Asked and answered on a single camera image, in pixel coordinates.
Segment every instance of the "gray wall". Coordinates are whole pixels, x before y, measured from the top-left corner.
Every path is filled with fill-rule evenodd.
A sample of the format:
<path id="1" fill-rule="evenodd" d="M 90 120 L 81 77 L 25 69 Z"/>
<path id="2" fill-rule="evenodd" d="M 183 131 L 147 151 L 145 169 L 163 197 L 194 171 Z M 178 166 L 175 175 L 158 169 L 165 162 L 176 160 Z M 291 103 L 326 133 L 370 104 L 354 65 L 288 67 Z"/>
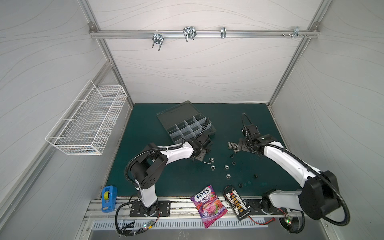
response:
<path id="1" fill-rule="evenodd" d="M 0 2 L 0 202 L 105 62 L 76 0 Z M 102 84 L 117 84 L 112 72 Z M 102 156 L 56 151 L 0 239 L 74 239 L 106 180 L 128 112 L 126 103 Z"/>
<path id="2" fill-rule="evenodd" d="M 335 0 L 320 26 L 272 110 L 289 149 L 336 174 L 351 211 L 338 237 L 382 239 L 384 1 Z"/>
<path id="3" fill-rule="evenodd" d="M 321 0 L 89 0 L 101 30 L 307 28 Z M 266 103 L 298 39 L 108 39 L 135 103 Z"/>
<path id="4" fill-rule="evenodd" d="M 0 203 L 106 62 L 76 0 L 0 1 Z"/>

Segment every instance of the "white wire basket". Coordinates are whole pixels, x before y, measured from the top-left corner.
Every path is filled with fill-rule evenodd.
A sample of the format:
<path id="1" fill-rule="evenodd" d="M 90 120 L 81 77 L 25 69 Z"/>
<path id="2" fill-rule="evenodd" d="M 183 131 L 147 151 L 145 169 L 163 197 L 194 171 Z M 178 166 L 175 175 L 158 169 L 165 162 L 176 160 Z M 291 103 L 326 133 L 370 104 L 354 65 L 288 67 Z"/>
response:
<path id="1" fill-rule="evenodd" d="M 67 155 L 101 155 L 127 99 L 122 86 L 91 86 L 83 88 L 77 99 L 82 93 L 85 98 L 75 100 L 45 138 Z M 66 118 L 70 109 L 76 110 Z"/>

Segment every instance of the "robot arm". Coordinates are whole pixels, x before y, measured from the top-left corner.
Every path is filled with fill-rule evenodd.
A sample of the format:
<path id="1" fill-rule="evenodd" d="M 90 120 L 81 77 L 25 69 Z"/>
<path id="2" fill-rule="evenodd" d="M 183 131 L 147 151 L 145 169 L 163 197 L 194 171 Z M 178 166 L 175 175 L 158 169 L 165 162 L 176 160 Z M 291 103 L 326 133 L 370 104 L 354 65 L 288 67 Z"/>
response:
<path id="1" fill-rule="evenodd" d="M 133 162 L 127 165 L 127 169 L 134 176 L 136 189 L 140 195 L 140 205 L 147 216 L 152 215 L 158 203 L 155 192 L 155 183 L 159 179 L 164 167 L 180 159 L 195 157 L 202 159 L 212 144 L 209 137 L 201 133 L 196 137 L 183 141 L 182 144 L 172 146 L 156 146 L 148 144 L 140 156 L 134 158 Z"/>
<path id="2" fill-rule="evenodd" d="M 246 126 L 244 116 L 250 122 Z M 242 115 L 245 140 L 243 144 L 247 149 L 259 155 L 266 156 L 279 164 L 286 170 L 303 188 L 298 191 L 282 191 L 272 189 L 262 195 L 261 206 L 265 212 L 273 212 L 276 208 L 286 207 L 305 212 L 310 218 L 319 220 L 324 218 L 327 221 L 345 226 L 349 222 L 349 211 L 345 201 L 339 193 L 336 176 L 330 172 L 322 172 L 302 161 L 270 135 L 261 136 L 257 126 L 252 124 L 248 116 Z M 335 222 L 325 216 L 330 212 L 343 207 L 345 219 L 342 222 Z"/>

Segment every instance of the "candy bag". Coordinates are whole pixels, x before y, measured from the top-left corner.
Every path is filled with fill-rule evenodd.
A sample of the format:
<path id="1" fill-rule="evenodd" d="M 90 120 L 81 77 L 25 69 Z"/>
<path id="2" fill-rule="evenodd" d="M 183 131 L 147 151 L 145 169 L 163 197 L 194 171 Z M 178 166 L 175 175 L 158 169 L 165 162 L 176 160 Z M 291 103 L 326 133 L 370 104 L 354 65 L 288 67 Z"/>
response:
<path id="1" fill-rule="evenodd" d="M 212 185 L 204 188 L 201 192 L 191 197 L 203 220 L 205 228 L 211 226 L 216 219 L 221 218 L 227 213 L 227 209 L 217 198 Z"/>

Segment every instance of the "dark green work mat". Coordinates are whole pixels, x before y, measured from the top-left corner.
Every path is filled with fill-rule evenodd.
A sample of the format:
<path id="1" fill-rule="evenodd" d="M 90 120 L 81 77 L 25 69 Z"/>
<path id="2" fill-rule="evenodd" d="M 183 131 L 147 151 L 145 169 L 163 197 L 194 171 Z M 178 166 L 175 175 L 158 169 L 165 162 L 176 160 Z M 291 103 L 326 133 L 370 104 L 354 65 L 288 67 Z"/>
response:
<path id="1" fill-rule="evenodd" d="M 163 128 L 156 114 L 175 104 L 135 104 L 127 128 L 125 129 L 118 153 L 114 160 L 107 185 L 116 186 L 119 197 L 136 194 L 136 189 L 124 177 L 124 168 L 129 160 L 149 143 L 158 146 L 172 145 L 167 131 Z M 204 187 L 212 185 L 218 195 L 222 195 L 225 186 L 234 185 L 242 196 L 260 196 L 270 189 L 293 191 L 299 184 L 271 159 L 249 152 L 233 153 L 228 149 L 228 142 L 238 143 L 243 137 L 241 114 L 247 113 L 253 124 L 258 126 L 262 135 L 270 134 L 282 144 L 283 140 L 273 118 L 265 104 L 194 104 L 206 117 L 209 117 L 217 132 L 211 136 L 211 152 L 204 160 L 214 158 L 216 169 L 211 165 L 191 159 L 181 159 L 168 164 L 156 186 L 158 196 L 191 197 Z"/>

